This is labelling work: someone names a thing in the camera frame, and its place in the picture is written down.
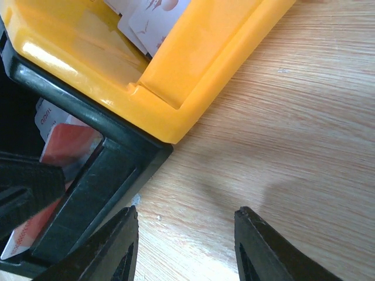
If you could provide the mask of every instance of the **wooden surface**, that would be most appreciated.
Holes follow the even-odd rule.
[[[299,1],[142,189],[136,280],[238,280],[241,205],[375,280],[374,92],[375,1]]]

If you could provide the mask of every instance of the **yellow plastic lid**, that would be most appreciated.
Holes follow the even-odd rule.
[[[103,0],[0,0],[0,16],[21,56],[177,143],[294,2],[192,0],[150,64]]]

